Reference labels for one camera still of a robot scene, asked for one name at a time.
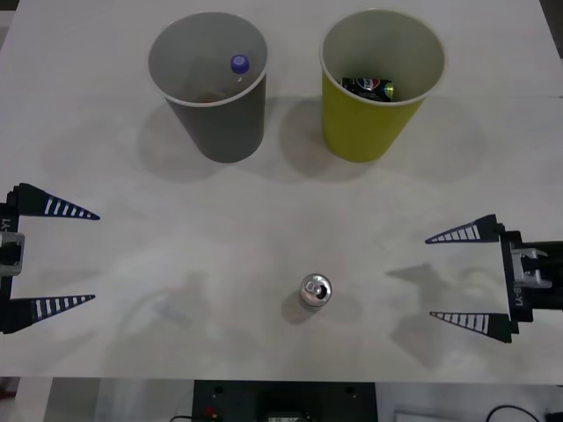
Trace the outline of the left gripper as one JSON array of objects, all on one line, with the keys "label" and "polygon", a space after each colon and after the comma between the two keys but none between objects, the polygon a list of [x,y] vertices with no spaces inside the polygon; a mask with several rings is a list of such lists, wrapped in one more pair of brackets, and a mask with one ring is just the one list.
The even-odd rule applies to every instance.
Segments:
[{"label": "left gripper", "polygon": [[[20,273],[18,213],[34,217],[100,219],[84,207],[26,183],[13,187],[7,194],[7,203],[9,205],[1,204],[1,303],[9,300],[12,277]],[[1,332],[12,334],[24,330],[95,298],[95,295],[72,295],[10,299]]]}]

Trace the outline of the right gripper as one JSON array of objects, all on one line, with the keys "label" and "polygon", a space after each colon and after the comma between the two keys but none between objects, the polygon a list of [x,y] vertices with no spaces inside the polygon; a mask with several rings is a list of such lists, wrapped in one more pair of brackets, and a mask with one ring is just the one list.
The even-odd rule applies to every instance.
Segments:
[{"label": "right gripper", "polygon": [[531,323],[535,310],[562,310],[562,242],[524,242],[521,233],[504,230],[496,215],[445,230],[426,244],[497,243],[508,296],[508,314],[430,312],[447,324],[478,333],[501,343],[512,342],[513,324]]}]

